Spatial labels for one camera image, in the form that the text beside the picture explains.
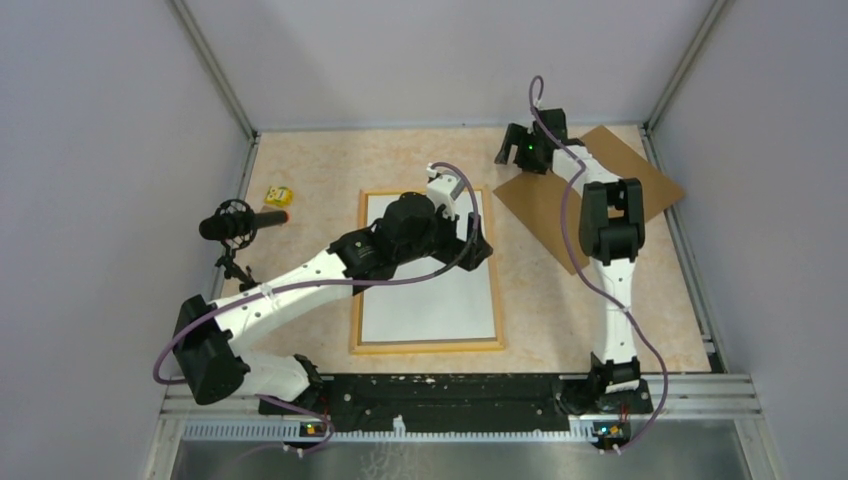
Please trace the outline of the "printed building photo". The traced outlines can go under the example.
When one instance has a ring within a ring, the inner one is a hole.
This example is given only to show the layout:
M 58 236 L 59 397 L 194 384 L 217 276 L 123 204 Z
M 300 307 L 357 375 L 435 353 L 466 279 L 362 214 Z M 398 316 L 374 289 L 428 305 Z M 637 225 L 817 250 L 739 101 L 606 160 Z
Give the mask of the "printed building photo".
M 400 192 L 363 193 L 360 223 L 382 217 Z M 465 238 L 466 217 L 473 212 L 467 192 L 456 200 L 457 234 Z M 402 286 L 372 287 L 358 296 L 355 318 L 357 347 L 390 344 L 438 344 L 468 341 L 499 342 L 499 318 L 494 295 L 494 255 L 473 271 L 454 267 L 443 275 Z M 433 273 L 444 264 L 423 258 L 398 267 L 393 280 Z

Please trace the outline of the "brown backing board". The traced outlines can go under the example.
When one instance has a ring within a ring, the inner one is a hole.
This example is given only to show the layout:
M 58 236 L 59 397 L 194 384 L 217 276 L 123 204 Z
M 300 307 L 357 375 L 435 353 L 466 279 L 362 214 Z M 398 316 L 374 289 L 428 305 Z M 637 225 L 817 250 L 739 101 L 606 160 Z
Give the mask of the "brown backing board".
M 597 126 L 581 136 L 588 150 L 609 171 L 637 178 L 643 187 L 645 220 L 662 214 L 684 198 L 684 189 L 650 164 L 642 154 L 616 135 Z M 561 199 L 567 181 L 552 173 L 520 173 L 494 189 L 494 195 L 551 253 L 569 274 L 576 273 L 561 234 Z

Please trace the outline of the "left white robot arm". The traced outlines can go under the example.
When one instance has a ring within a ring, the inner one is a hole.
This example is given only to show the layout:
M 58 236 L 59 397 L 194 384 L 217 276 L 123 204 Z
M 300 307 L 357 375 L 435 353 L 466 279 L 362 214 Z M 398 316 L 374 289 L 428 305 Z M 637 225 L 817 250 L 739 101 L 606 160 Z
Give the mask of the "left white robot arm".
M 188 298 L 164 349 L 177 362 L 180 384 L 201 406 L 245 392 L 276 396 L 297 413 L 314 410 L 321 397 L 314 365 L 301 355 L 262 357 L 252 353 L 253 344 L 322 305 L 401 285 L 397 270 L 414 261 L 431 258 L 443 265 L 419 276 L 421 282 L 454 268 L 475 270 L 493 249 L 481 232 L 479 203 L 469 198 L 463 237 L 451 202 L 406 192 L 370 225 L 342 235 L 284 275 L 229 298 Z

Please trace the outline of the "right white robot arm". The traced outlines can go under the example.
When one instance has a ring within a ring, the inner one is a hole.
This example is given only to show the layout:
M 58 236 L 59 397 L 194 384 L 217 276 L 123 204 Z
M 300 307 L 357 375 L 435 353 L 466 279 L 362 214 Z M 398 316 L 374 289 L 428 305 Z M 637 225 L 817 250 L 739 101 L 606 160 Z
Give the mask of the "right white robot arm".
M 531 113 L 531 126 L 508 125 L 495 161 L 566 180 L 564 196 L 580 199 L 578 240 L 567 240 L 566 251 L 580 248 L 588 257 L 600 282 L 587 286 L 602 299 L 599 343 L 585 383 L 568 388 L 560 403 L 571 414 L 612 412 L 641 381 L 631 306 L 636 260 L 645 243 L 642 184 L 608 170 L 583 141 L 569 137 L 563 109 L 532 107 Z

